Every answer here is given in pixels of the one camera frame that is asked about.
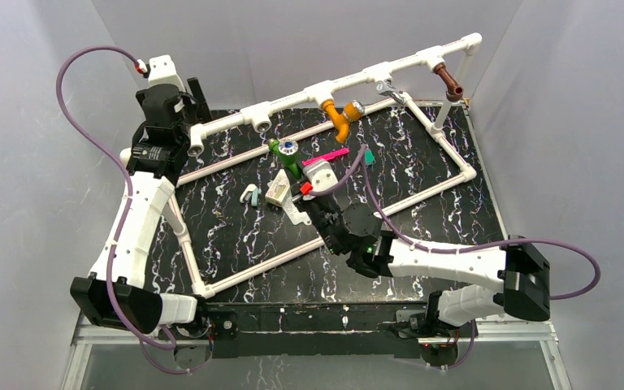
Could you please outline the green plastic faucet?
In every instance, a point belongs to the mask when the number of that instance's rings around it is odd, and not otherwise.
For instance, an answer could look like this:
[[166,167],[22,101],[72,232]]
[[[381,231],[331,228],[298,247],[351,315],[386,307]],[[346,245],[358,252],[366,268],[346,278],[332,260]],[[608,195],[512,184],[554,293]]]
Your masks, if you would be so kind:
[[299,146],[293,139],[275,139],[271,138],[267,142],[267,147],[273,153],[286,171],[294,180],[300,180],[302,174],[302,163],[299,153]]

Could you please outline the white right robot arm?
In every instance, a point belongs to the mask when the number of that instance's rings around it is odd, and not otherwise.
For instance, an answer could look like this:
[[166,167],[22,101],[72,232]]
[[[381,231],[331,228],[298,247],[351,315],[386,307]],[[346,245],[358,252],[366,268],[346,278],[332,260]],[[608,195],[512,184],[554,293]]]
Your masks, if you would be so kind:
[[384,229],[366,203],[340,208],[331,196],[303,197],[295,207],[310,218],[327,249],[344,255],[359,275],[421,276],[464,283],[432,292],[422,313],[400,314],[381,329],[403,338],[449,337],[473,319],[508,314],[543,322],[550,318],[550,265],[531,244],[467,245],[407,243]]

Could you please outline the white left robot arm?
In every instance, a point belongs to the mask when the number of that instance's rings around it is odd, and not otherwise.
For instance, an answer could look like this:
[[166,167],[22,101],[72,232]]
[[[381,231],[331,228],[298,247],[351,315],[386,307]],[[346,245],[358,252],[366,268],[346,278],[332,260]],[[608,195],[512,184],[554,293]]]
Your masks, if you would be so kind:
[[191,338],[204,336],[210,316],[195,296],[156,293],[145,285],[145,266],[161,218],[175,218],[169,205],[189,158],[189,128],[197,107],[176,82],[153,82],[136,93],[145,119],[120,159],[129,180],[113,227],[89,275],[76,277],[73,300],[94,325],[140,333],[178,324]]

